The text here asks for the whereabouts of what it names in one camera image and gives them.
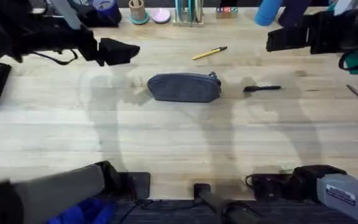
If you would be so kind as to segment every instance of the pen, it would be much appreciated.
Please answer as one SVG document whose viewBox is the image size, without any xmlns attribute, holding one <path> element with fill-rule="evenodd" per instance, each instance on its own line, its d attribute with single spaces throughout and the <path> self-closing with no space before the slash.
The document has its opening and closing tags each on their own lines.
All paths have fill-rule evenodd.
<svg viewBox="0 0 358 224">
<path fill-rule="evenodd" d="M 218 47 L 216 49 L 211 50 L 210 52 L 206 52 L 206 53 L 203 53 L 201 55 L 197 55 L 197 56 L 193 57 L 192 59 L 197 60 L 197 59 L 200 59 L 200 58 L 203 58 L 203 57 L 207 57 L 207 56 L 209 56 L 211 54 L 221 52 L 222 50 L 226 50 L 226 49 L 227 49 L 227 47 Z"/>
<path fill-rule="evenodd" d="M 253 92 L 260 90 L 281 90 L 281 86 L 246 86 L 244 92 Z"/>
</svg>

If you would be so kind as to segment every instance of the desk organizer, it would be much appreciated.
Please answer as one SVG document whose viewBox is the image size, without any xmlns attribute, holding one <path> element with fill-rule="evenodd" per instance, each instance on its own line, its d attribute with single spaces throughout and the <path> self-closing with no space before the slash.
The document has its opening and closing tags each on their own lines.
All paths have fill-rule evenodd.
<svg viewBox="0 0 358 224">
<path fill-rule="evenodd" d="M 203 27 L 204 0 L 175 0 L 174 26 Z"/>
</svg>

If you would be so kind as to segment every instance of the blue fabric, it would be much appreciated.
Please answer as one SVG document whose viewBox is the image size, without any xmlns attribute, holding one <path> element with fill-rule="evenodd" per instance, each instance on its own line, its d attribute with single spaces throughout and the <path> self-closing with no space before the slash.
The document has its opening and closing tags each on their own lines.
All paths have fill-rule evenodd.
<svg viewBox="0 0 358 224">
<path fill-rule="evenodd" d="M 88 199 L 50 219 L 47 224 L 106 224 L 114 212 L 114 203 Z"/>
</svg>

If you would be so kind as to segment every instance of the black pen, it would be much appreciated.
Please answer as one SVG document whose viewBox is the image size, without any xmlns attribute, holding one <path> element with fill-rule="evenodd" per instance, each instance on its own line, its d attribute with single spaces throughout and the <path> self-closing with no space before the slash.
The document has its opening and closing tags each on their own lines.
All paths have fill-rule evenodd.
<svg viewBox="0 0 358 224">
<path fill-rule="evenodd" d="M 246 86 L 244 92 L 253 92 L 261 90 L 281 90 L 281 86 Z"/>
</svg>

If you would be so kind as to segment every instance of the pencil holder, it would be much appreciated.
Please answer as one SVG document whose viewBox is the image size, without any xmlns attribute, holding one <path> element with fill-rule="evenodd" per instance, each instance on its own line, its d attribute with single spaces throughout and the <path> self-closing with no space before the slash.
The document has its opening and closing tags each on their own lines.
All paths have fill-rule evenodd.
<svg viewBox="0 0 358 224">
<path fill-rule="evenodd" d="M 131 21 L 134 24 L 141 25 L 149 21 L 149 14 L 144 9 L 143 0 L 130 0 L 129 9 L 131 9 Z"/>
<path fill-rule="evenodd" d="M 204 0 L 175 0 L 173 25 L 203 27 L 203 5 Z"/>
</svg>

